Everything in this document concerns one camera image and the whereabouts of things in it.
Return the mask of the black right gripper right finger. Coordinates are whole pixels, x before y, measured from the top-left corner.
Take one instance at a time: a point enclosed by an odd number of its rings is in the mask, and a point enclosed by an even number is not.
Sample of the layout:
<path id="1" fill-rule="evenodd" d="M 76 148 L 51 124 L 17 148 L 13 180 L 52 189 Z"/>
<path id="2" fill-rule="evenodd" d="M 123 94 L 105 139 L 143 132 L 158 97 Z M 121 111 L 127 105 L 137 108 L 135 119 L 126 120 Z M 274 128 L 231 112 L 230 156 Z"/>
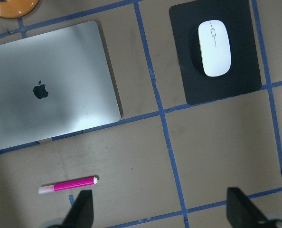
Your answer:
<path id="1" fill-rule="evenodd" d="M 226 217 L 233 228 L 270 227 L 267 217 L 238 187 L 227 188 Z"/>

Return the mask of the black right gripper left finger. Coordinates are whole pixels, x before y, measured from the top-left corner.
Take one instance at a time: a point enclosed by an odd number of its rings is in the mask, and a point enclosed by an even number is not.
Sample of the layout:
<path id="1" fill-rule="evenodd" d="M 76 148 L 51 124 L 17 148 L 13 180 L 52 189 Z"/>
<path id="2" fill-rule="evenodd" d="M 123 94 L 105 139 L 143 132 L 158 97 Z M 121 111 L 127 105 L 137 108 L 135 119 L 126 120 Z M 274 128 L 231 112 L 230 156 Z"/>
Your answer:
<path id="1" fill-rule="evenodd" d="M 93 194 L 91 190 L 81 191 L 66 218 L 63 228 L 91 228 L 94 222 Z"/>

